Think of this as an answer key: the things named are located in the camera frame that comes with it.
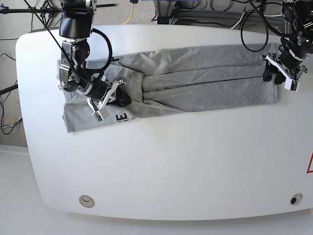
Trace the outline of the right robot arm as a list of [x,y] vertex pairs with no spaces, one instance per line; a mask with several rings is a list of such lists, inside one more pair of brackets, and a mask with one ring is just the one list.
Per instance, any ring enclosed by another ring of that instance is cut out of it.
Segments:
[[[113,88],[113,83],[104,78],[105,70],[115,61],[108,37],[93,29],[97,2],[95,0],[63,0],[59,34],[62,42],[59,81],[61,89],[76,92],[89,98],[95,107]],[[100,35],[107,43],[109,55],[106,63],[97,69],[87,67],[90,47],[87,42],[91,33]]]

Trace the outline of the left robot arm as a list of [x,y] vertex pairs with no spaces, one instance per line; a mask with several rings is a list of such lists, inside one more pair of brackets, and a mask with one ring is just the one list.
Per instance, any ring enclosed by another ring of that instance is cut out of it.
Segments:
[[260,1],[259,6],[254,5],[251,0],[248,3],[253,8],[248,14],[258,14],[265,26],[266,41],[260,49],[251,49],[244,43],[243,31],[240,30],[243,46],[250,52],[260,52],[268,44],[269,31],[280,36],[279,52],[261,56],[261,59],[266,61],[263,81],[270,82],[275,74],[276,85],[283,83],[286,90],[298,91],[299,79],[307,72],[306,66],[302,66],[301,63],[313,53],[313,2],[311,0],[282,1],[282,16],[288,24],[289,33],[279,32],[267,21],[264,15],[266,0]]

